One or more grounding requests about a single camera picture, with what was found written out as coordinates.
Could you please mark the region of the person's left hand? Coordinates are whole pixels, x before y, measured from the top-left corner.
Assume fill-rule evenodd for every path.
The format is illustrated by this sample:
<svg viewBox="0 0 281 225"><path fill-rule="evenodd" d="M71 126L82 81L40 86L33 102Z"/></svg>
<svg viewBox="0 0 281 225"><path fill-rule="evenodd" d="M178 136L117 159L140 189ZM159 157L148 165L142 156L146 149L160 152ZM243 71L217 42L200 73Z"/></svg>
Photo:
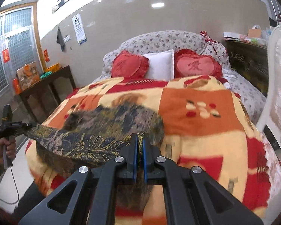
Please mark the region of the person's left hand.
<svg viewBox="0 0 281 225"><path fill-rule="evenodd" d="M13 161L16 157L16 140L14 137L0 139L0 165L3 165L3 151L5 150L6 156Z"/></svg>

